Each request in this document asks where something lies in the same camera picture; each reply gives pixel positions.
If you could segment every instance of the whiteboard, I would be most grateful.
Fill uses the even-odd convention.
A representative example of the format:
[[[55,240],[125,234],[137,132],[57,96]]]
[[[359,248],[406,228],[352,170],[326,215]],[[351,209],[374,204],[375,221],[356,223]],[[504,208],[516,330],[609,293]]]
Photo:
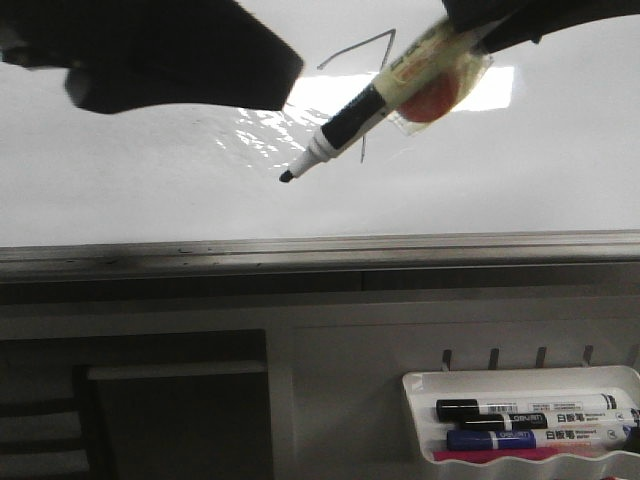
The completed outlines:
[[[390,122],[290,184],[312,131],[438,20],[438,0],[243,0],[305,59],[282,112],[73,107],[65,72],[0,64],[0,247],[640,228],[640,16],[494,55],[475,100]]]

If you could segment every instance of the marker barrel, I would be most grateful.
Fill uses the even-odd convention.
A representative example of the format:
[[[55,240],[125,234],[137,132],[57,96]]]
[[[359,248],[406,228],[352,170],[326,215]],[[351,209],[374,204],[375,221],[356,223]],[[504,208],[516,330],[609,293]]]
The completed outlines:
[[[476,432],[450,430],[447,432],[447,448],[466,450],[511,450],[520,448],[619,448],[624,445],[630,427],[619,425],[594,428],[558,430],[513,430],[511,432]]]
[[[436,79],[461,55],[476,47],[501,22],[491,22],[457,32],[444,17],[424,32],[400,57],[387,65],[349,104],[320,127],[307,150],[281,177],[284,182],[301,176],[314,165],[342,154],[369,130]]]
[[[595,427],[640,424],[637,410],[602,410],[599,412],[549,411],[530,413],[496,413],[493,415],[470,415],[459,422],[462,430],[536,430],[563,427]]]

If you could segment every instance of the pen holder tray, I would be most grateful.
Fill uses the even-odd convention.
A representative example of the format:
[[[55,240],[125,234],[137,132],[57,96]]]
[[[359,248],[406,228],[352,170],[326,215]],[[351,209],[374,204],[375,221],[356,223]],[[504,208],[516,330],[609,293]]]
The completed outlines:
[[[408,414],[414,428],[415,452],[422,478],[428,480],[599,480],[639,478],[640,455],[612,451],[596,458],[563,453],[541,461],[504,457],[484,464],[435,461],[446,450],[446,432],[454,427],[438,421],[436,401],[446,398],[501,398],[613,395],[618,408],[640,401],[640,376],[630,367],[539,368],[460,372],[412,372],[403,377]]]

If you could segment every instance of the marker tip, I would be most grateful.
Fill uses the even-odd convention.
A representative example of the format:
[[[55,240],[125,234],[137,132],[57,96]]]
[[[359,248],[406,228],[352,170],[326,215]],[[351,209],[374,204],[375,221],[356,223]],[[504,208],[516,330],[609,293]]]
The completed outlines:
[[[294,176],[293,176],[293,173],[291,173],[290,170],[287,170],[282,175],[280,175],[280,181],[282,183],[289,183],[293,179],[294,179]]]

